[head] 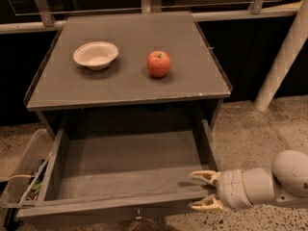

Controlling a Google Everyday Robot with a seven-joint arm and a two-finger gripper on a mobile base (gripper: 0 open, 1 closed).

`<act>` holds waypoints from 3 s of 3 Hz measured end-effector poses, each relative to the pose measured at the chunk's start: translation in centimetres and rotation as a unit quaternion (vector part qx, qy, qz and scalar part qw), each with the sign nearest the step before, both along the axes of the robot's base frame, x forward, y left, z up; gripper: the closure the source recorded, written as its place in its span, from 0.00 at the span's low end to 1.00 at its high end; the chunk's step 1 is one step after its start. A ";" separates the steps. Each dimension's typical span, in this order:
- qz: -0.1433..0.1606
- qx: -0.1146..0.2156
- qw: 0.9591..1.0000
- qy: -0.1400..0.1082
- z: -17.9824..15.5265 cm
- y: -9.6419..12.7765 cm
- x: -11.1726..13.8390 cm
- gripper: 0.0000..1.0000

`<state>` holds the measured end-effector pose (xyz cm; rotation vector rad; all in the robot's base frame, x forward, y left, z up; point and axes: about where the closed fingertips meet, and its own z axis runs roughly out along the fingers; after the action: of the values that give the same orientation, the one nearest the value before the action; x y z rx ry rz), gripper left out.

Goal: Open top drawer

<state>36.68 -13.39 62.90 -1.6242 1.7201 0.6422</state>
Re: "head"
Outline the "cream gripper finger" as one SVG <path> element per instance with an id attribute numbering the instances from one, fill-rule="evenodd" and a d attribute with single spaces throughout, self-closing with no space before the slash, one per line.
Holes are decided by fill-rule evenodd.
<path id="1" fill-rule="evenodd" d="M 193 201 L 189 206 L 197 212 L 222 212 L 224 210 L 223 203 L 215 194 Z"/>
<path id="2" fill-rule="evenodd" d="M 217 180 L 220 178 L 221 173 L 214 170 L 197 170 L 190 174 L 190 177 L 194 180 L 200 180 L 205 185 L 215 186 Z"/>

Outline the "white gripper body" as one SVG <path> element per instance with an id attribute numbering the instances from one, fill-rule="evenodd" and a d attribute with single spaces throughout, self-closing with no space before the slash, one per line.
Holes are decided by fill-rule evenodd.
<path id="1" fill-rule="evenodd" d="M 240 169 L 226 170 L 217 180 L 217 195 L 224 206 L 233 210 L 253 207 L 244 189 L 243 172 Z"/>

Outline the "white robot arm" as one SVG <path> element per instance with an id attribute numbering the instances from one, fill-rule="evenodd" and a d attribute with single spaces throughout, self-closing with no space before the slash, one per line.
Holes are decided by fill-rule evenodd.
<path id="1" fill-rule="evenodd" d="M 301 0 L 295 20 L 285 37 L 254 105 L 265 111 L 308 39 L 308 0 Z M 282 208 L 308 205 L 308 155 L 295 150 L 277 154 L 271 167 L 248 170 L 199 170 L 190 174 L 216 192 L 190 204 L 199 212 L 236 211 L 269 204 Z"/>

